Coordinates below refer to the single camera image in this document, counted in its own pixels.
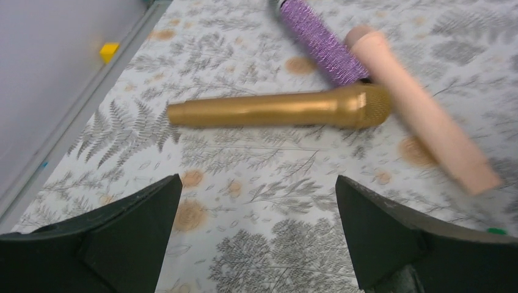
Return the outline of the green marker cap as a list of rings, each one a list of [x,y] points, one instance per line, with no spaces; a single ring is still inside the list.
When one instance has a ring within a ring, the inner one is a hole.
[[[492,233],[492,234],[498,234],[498,235],[507,235],[507,232],[501,228],[488,228],[487,232]]]

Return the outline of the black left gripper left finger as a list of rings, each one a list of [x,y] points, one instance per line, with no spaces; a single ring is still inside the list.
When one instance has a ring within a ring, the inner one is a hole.
[[[30,233],[1,236],[2,292],[154,292],[182,191],[178,175]]]

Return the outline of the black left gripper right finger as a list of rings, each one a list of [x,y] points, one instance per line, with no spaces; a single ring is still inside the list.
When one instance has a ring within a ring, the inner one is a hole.
[[[365,292],[516,292],[517,239],[428,216],[339,176],[338,210]]]

